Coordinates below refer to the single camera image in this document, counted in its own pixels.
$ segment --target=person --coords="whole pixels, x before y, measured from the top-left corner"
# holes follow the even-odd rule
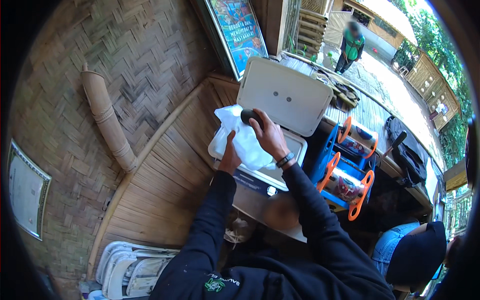
[[[360,26],[355,21],[350,21],[343,31],[342,54],[335,67],[337,74],[343,74],[354,61],[359,61],[365,45],[365,38],[361,34]]]
[[[236,190],[234,170],[240,165],[235,132],[227,138],[224,156],[189,237],[163,270],[151,293],[155,299],[395,299],[370,258],[340,227],[335,214],[305,175],[280,129],[265,112],[264,123],[250,119],[261,147],[282,163],[283,179],[299,208],[299,222],[312,261],[247,255],[235,266],[216,272],[225,223]]]
[[[447,244],[442,222],[417,220],[393,227],[377,241],[372,261],[391,288],[423,291],[442,263],[450,267],[461,238]]]

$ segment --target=framed certificate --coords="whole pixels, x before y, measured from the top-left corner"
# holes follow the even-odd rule
[[[43,212],[52,177],[42,171],[12,139],[8,153],[10,204],[18,225],[42,240]]]
[[[249,0],[204,1],[233,75],[240,81],[249,57],[268,57],[253,7]]]

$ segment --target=green tree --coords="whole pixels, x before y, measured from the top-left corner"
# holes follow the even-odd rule
[[[440,130],[440,142],[445,163],[450,168],[464,156],[467,121],[473,113],[466,72],[456,55],[456,49],[449,34],[444,31],[433,14],[423,9],[408,11],[404,0],[391,0],[391,3],[408,16],[419,48],[424,50],[433,60],[460,103],[462,116],[456,114]],[[415,5],[415,0],[409,0],[409,6],[415,7]],[[404,40],[395,54],[394,60],[411,70],[418,57],[418,49]]]

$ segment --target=paved ground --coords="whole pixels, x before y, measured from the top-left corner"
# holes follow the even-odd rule
[[[340,49],[325,44],[320,51],[323,52],[323,56],[320,53],[317,63],[334,70],[340,57]],[[331,60],[327,55],[329,51],[333,53]],[[389,61],[384,61],[371,49],[367,49],[363,52],[362,59],[354,62],[343,76],[399,116],[418,139],[428,147],[440,169],[444,170],[440,141],[434,133],[435,126],[428,118],[427,104],[411,85],[390,67]]]

